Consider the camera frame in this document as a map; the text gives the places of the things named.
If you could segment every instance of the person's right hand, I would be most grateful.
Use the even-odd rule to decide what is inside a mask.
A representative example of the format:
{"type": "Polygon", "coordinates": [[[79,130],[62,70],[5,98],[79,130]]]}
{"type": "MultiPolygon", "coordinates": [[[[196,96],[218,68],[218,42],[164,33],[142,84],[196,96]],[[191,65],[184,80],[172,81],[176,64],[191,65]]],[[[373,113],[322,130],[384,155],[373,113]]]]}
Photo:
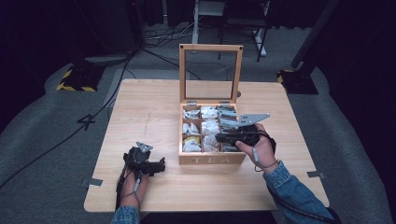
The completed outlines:
{"type": "MultiPolygon", "coordinates": [[[[264,131],[264,127],[256,123],[256,127],[259,131],[264,131]]],[[[241,141],[236,141],[235,145],[243,152],[249,155],[251,161],[257,165],[259,168],[261,168],[265,174],[271,173],[275,168],[278,166],[278,163],[276,162],[274,151],[272,149],[270,141],[264,137],[260,136],[259,142],[254,146],[257,150],[257,155],[259,158],[259,161],[256,162],[254,155],[253,155],[253,148],[251,146],[246,145],[245,143],[241,141]]]]}

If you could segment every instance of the wooden table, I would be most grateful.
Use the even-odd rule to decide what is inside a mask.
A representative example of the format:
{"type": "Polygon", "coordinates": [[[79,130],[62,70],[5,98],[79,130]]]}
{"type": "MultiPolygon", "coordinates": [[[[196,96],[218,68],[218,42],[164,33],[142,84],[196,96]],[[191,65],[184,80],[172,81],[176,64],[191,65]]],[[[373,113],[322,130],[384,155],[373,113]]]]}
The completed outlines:
{"type": "MultiPolygon", "coordinates": [[[[178,84],[178,80],[160,79],[122,81],[92,176],[102,179],[103,184],[89,188],[85,209],[114,211],[122,155],[140,141],[154,147],[150,161],[162,157],[166,161],[165,172],[149,178],[142,211],[275,210],[262,173],[254,171],[248,157],[239,165],[178,164],[178,84]]],[[[261,123],[277,142],[276,157],[328,206],[320,179],[309,178],[306,173],[316,168],[283,87],[278,83],[240,82],[239,90],[242,96],[237,100],[238,112],[271,114],[261,123]]]]}

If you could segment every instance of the box lid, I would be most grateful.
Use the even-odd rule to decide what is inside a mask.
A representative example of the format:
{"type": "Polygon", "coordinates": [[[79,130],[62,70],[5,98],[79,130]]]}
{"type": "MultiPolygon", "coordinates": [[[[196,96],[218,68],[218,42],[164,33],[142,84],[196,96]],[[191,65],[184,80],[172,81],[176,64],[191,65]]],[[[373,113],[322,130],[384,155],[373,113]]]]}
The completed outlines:
{"type": "Polygon", "coordinates": [[[241,71],[243,46],[240,45],[206,45],[180,44],[179,45],[179,73],[180,73],[180,103],[196,102],[199,104],[236,104],[239,76],[241,71]],[[230,85],[219,85],[224,81],[187,80],[186,54],[198,51],[227,52],[234,55],[233,80],[227,81],[230,85]]]}

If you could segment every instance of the denim sleeve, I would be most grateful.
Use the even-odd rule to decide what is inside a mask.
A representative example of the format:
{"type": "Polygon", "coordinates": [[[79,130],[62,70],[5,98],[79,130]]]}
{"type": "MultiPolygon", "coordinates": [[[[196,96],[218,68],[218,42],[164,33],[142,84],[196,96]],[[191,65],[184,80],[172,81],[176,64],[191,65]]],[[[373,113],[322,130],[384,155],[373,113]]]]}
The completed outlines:
{"type": "MultiPolygon", "coordinates": [[[[262,177],[265,179],[267,187],[288,205],[307,213],[333,219],[332,215],[315,194],[301,183],[296,176],[289,173],[283,161],[279,163],[279,166],[273,172],[264,174],[262,177]]],[[[312,217],[297,214],[276,200],[274,202],[277,208],[285,215],[288,223],[323,223],[312,217]]]]}
{"type": "Polygon", "coordinates": [[[119,207],[111,220],[111,224],[138,224],[139,222],[139,211],[131,206],[119,207]]]}

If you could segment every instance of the hinge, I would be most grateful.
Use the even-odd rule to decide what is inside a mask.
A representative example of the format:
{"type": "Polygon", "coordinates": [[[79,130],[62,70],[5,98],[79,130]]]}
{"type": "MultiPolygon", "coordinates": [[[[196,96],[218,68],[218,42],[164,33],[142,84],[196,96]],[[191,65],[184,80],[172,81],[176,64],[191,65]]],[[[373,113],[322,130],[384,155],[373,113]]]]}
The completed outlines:
{"type": "Polygon", "coordinates": [[[230,102],[229,102],[229,101],[221,101],[221,102],[220,102],[220,105],[221,105],[221,106],[227,106],[227,107],[228,107],[228,106],[230,106],[230,102]]]}
{"type": "Polygon", "coordinates": [[[188,102],[187,102],[187,105],[188,105],[188,106],[196,106],[196,105],[197,105],[197,102],[196,102],[196,101],[188,101],[188,102]]]}

